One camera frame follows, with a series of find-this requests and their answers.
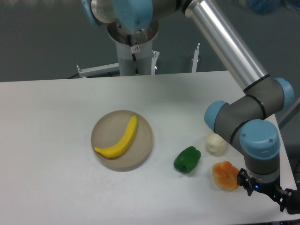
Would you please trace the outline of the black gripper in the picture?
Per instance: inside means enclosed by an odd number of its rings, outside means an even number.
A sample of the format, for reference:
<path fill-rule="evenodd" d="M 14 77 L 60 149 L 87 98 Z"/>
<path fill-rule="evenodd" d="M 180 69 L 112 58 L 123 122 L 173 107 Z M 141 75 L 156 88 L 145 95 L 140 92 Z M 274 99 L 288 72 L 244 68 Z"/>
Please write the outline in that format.
<path fill-rule="evenodd" d="M 247 195 L 251 196 L 254 191 L 265 195 L 270 195 L 271 199 L 279 204 L 279 210 L 287 211 L 290 215 L 300 213 L 300 191 L 280 187 L 280 176 L 269 180 L 259 180 L 250 177 L 246 169 L 241 168 L 237 175 L 237 184 L 247 191 Z"/>

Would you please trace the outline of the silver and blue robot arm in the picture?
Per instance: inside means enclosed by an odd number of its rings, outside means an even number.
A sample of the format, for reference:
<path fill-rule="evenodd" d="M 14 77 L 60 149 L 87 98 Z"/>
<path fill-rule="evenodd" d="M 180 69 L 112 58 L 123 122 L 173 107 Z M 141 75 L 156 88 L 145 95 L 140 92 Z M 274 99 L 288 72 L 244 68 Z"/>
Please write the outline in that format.
<path fill-rule="evenodd" d="M 152 74 L 151 42 L 160 18 L 181 10 L 191 18 L 244 92 L 232 104 L 217 101 L 205 112 L 212 131 L 240 152 L 246 164 L 235 178 L 250 195 L 266 194 L 289 214 L 300 211 L 298 190 L 280 186 L 280 139 L 266 119 L 289 106 L 294 91 L 288 81 L 273 79 L 212 0 L 83 0 L 93 26 L 107 24 L 116 42 L 121 75 Z"/>

